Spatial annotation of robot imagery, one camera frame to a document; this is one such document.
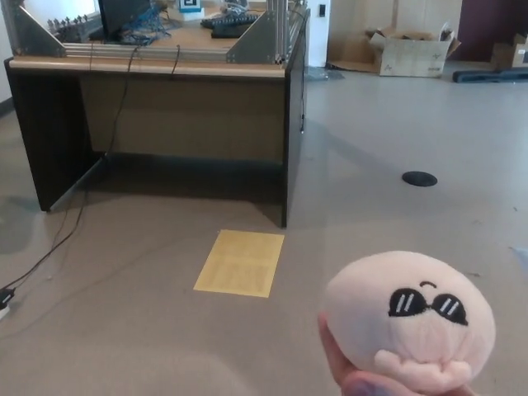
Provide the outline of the person's hand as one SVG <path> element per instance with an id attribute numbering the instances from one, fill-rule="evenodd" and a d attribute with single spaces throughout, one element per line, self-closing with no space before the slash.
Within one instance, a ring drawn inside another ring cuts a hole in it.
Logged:
<path id="1" fill-rule="evenodd" d="M 345 396 L 418 396 L 403 384 L 383 375 L 357 369 L 341 352 L 325 313 L 318 314 L 318 331 L 332 377 Z"/>

